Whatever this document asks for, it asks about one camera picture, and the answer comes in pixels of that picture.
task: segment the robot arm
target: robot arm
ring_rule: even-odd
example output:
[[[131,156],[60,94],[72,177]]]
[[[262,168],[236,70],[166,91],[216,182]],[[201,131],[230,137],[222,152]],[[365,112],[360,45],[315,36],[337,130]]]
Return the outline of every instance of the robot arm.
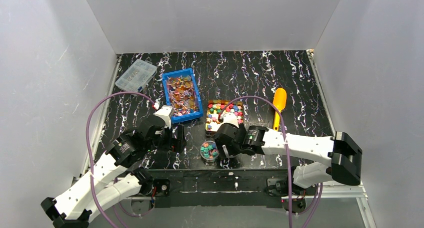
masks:
[[[315,163],[294,168],[292,183],[302,189],[313,184],[336,181],[357,186],[361,183],[362,149],[344,132],[334,137],[307,137],[287,134],[284,141],[280,132],[261,126],[237,123],[231,113],[225,114],[217,133],[214,135],[221,158],[233,157],[239,153],[286,154],[287,143],[290,154],[315,161]]]
[[[138,168],[119,182],[99,192],[97,199],[104,210],[109,209],[127,197],[138,193],[150,193],[153,180],[153,177],[144,168]],[[88,219],[89,223],[100,214],[93,200],[87,205],[86,210],[92,212]]]
[[[98,215],[91,194],[90,176],[94,178],[94,192],[98,194],[98,200],[105,209],[128,196],[139,193],[141,189],[149,186],[151,188],[153,178],[140,168],[120,182],[104,189],[115,177],[142,159],[153,145],[170,148],[173,110],[170,106],[163,106],[155,114],[144,119],[137,129],[120,135],[106,148],[106,152],[94,165],[94,174],[87,172],[61,195],[46,198],[41,207],[53,221],[53,226],[85,228]]]

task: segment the purple cable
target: purple cable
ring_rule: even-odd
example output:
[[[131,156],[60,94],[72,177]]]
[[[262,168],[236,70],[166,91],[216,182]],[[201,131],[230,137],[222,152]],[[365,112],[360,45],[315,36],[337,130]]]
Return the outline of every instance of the purple cable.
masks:
[[[258,97],[258,96],[242,96],[242,97],[238,97],[238,98],[235,98],[232,101],[230,101],[223,108],[223,110],[221,111],[221,113],[219,113],[219,117],[221,117],[222,112],[230,104],[234,103],[235,101],[242,100],[244,98],[256,98],[256,99],[262,100],[262,101],[268,103],[268,105],[270,105],[275,110],[275,112],[279,115],[279,119],[280,119],[280,123],[281,123],[282,137],[284,139],[284,147],[286,148],[285,149],[285,155],[287,156],[287,169],[288,169],[287,176],[288,176],[288,180],[291,181],[292,180],[292,173],[290,172],[290,170],[291,170],[291,167],[292,166],[291,166],[291,163],[290,163],[290,151],[288,149],[289,146],[286,143],[286,127],[284,126],[283,116],[281,115],[280,111],[271,102],[269,102],[268,100],[266,100],[264,98]],[[289,182],[288,183],[288,227],[289,228],[292,228],[293,227],[292,207],[293,207],[293,205],[292,205],[292,183]]]
[[[113,183],[115,184],[115,183],[117,183],[117,182],[118,182],[118,178],[115,178],[115,180],[113,181]],[[125,215],[128,215],[128,216],[130,216],[130,217],[140,217],[140,215],[131,214],[131,213],[127,212],[127,211],[124,209],[124,207],[122,206],[121,202],[118,202],[118,205],[119,205],[120,209],[122,210],[122,212],[124,212],[124,213],[125,213]],[[120,217],[117,215],[116,211],[115,211],[115,215],[116,215],[116,218],[118,218],[118,220],[120,220]]]
[[[126,223],[122,220],[122,218],[118,215],[117,209],[115,208],[115,206],[112,206],[113,212],[115,213],[116,218],[118,219],[119,223],[121,223],[123,225],[123,227],[125,228],[129,228]]]
[[[319,184],[319,194],[318,194],[318,198],[316,199],[315,206],[312,208],[312,211],[310,212],[309,216],[307,217],[307,219],[306,219],[305,223],[303,224],[302,228],[306,228],[306,226],[308,226],[309,221],[311,220],[312,216],[313,216],[313,215],[314,215],[314,213],[315,213],[315,210],[316,210],[316,209],[317,209],[317,207],[318,207],[318,203],[320,203],[321,195],[322,195],[322,194],[323,194],[323,184],[322,184],[322,183],[320,183],[320,184]]]
[[[120,209],[125,213],[125,215],[128,215],[130,217],[141,217],[142,216],[142,215],[131,214],[131,213],[127,212],[120,202],[118,203],[118,205],[119,205]]]
[[[94,112],[97,110],[98,107],[100,107],[100,105],[102,103],[104,103],[106,100],[118,96],[118,95],[124,95],[124,94],[133,94],[133,95],[138,95],[138,96],[142,96],[145,99],[147,99],[149,102],[152,103],[152,105],[155,104],[155,102],[149,98],[148,96],[138,93],[138,92],[117,92],[114,94],[111,94],[107,97],[105,97],[104,99],[102,99],[96,106],[94,106],[94,108],[92,109],[92,111],[90,112],[88,119],[87,119],[87,125],[85,127],[85,140],[87,142],[87,148],[88,148],[88,158],[90,161],[90,172],[91,174],[94,174],[94,158],[93,158],[93,153],[91,150],[91,145],[90,145],[90,121],[92,120],[92,116],[94,114]],[[95,188],[94,188],[94,178],[93,176],[90,176],[90,187],[91,187],[91,194],[93,196],[93,200],[95,203],[95,206],[97,207],[98,211],[103,215],[103,217],[106,219],[107,222],[109,222],[109,224],[113,227],[113,228],[119,228],[117,225],[115,225],[115,223],[106,215],[105,211],[102,209],[102,207],[99,204],[99,201],[97,199],[96,196],[96,192],[95,192]]]
[[[310,203],[310,205],[308,207],[306,207],[306,209],[299,213],[298,215],[302,215],[305,214],[307,211],[309,211],[309,209],[315,205],[315,201],[317,200],[317,196],[318,196],[318,185],[316,185],[316,189],[315,189],[315,195],[313,196],[312,202]]]

